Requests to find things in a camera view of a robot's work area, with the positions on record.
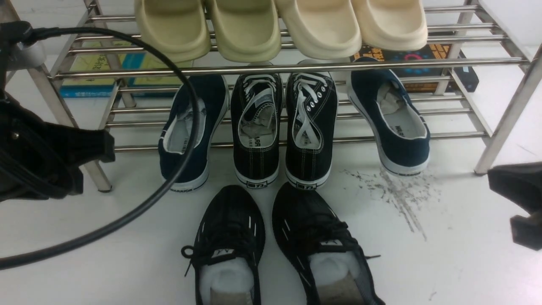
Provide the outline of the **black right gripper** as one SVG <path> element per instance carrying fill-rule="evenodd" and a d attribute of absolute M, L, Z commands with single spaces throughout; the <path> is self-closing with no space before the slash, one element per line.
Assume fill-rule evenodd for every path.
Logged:
<path fill-rule="evenodd" d="M 528 216 L 510 218 L 514 243 L 542 249 L 542 163 L 509 164 L 488 170 L 489 188 L 522 208 Z"/>

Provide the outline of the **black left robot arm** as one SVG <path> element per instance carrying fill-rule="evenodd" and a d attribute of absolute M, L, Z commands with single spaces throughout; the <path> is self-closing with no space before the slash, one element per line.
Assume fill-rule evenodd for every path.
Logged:
<path fill-rule="evenodd" d="M 48 200 L 84 191 L 80 167 L 116 160 L 114 137 L 45 122 L 6 93 L 7 74 L 44 62 L 40 31 L 26 21 L 1 24 L 1 200 Z"/>

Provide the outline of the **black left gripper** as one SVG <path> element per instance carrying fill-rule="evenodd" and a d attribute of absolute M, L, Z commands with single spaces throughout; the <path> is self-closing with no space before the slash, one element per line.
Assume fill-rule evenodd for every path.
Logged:
<path fill-rule="evenodd" d="M 45 122 L 10 95 L 0 104 L 0 198 L 63 199 L 84 191 L 81 167 L 114 162 L 114 137 Z"/>

